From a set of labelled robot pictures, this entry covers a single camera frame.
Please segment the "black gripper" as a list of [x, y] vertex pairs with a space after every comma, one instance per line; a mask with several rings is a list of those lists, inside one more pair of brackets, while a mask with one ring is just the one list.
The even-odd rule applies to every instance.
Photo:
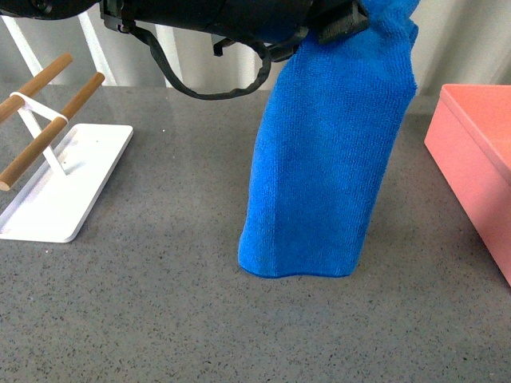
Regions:
[[102, 1], [105, 25], [131, 34], [162, 55], [160, 43], [138, 22], [198, 31], [219, 38], [217, 57], [237, 42], [257, 52], [267, 49], [273, 62], [286, 61], [308, 34], [323, 45], [349, 38], [370, 24], [360, 1]]

